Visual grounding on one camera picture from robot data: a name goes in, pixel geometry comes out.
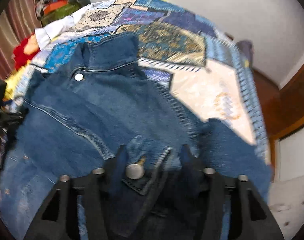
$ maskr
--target metal button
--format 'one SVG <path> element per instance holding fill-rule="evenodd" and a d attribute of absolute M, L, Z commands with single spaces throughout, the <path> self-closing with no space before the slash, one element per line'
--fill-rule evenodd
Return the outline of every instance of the metal button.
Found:
<path fill-rule="evenodd" d="M 74 79 L 75 79 L 76 81 L 81 81 L 81 80 L 83 79 L 83 75 L 82 75 L 81 73 L 78 73 L 78 74 L 76 74 L 76 75 L 74 76 Z"/>
<path fill-rule="evenodd" d="M 70 177 L 68 175 L 62 175 L 60 177 L 60 181 L 62 181 L 62 182 L 68 181 L 69 179 L 70 179 Z"/>
<path fill-rule="evenodd" d="M 100 174 L 105 173 L 105 170 L 103 168 L 97 168 L 97 169 L 94 169 L 92 171 L 92 173 L 95 174 L 95 175 L 100 175 Z"/>
<path fill-rule="evenodd" d="M 239 175 L 240 181 L 248 181 L 248 177 L 246 175 Z"/>
<path fill-rule="evenodd" d="M 125 169 L 125 174 L 130 179 L 140 179 L 144 175 L 144 168 L 139 164 L 130 164 Z"/>
<path fill-rule="evenodd" d="M 212 168 L 204 168 L 203 172 L 206 174 L 214 174 L 216 171 Z"/>

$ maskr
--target patchwork quilt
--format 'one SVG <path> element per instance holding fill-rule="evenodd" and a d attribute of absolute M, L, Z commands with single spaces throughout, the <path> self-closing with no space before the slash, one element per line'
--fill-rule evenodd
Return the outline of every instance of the patchwork quilt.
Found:
<path fill-rule="evenodd" d="M 87 10 L 25 68 L 10 110 L 22 105 L 34 71 L 53 73 L 70 60 L 79 42 L 122 32 L 137 34 L 138 64 L 148 78 L 168 87 L 201 120 L 223 120 L 269 163 L 248 59 L 211 21 L 163 0 L 115 0 L 108 8 Z"/>

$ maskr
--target white wall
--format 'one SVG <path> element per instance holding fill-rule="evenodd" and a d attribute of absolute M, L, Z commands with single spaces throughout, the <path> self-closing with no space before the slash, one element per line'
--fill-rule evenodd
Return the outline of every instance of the white wall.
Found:
<path fill-rule="evenodd" d="M 304 128 L 279 141 L 279 179 L 304 176 Z"/>
<path fill-rule="evenodd" d="M 254 66 L 279 87 L 304 62 L 304 10 L 297 0 L 168 1 L 209 18 L 237 41 L 252 40 Z"/>

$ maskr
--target yellow cloth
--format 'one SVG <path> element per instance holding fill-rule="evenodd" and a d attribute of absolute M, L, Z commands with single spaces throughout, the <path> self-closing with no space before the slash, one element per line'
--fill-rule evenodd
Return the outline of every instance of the yellow cloth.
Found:
<path fill-rule="evenodd" d="M 9 76 L 9 78 L 7 78 L 5 80 L 5 82 L 7 83 L 7 87 L 6 87 L 6 91 L 4 93 L 4 98 L 6 98 L 7 100 L 13 99 L 14 90 L 15 90 L 18 82 L 21 80 L 21 77 L 25 71 L 25 67 L 26 67 L 26 65 L 22 66 L 21 68 L 19 68 L 19 70 L 15 74 Z"/>

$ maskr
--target red cloth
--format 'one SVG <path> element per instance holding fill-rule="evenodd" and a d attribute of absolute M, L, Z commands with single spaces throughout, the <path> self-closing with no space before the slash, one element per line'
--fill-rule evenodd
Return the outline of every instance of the red cloth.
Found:
<path fill-rule="evenodd" d="M 22 66 L 25 66 L 27 64 L 28 60 L 32 60 L 35 55 L 38 54 L 40 49 L 38 49 L 36 52 L 32 53 L 31 55 L 24 54 L 25 46 L 28 44 L 28 40 L 30 37 L 25 38 L 20 45 L 14 48 L 13 55 L 14 55 L 14 61 L 15 61 L 15 69 L 18 71 L 19 68 Z"/>

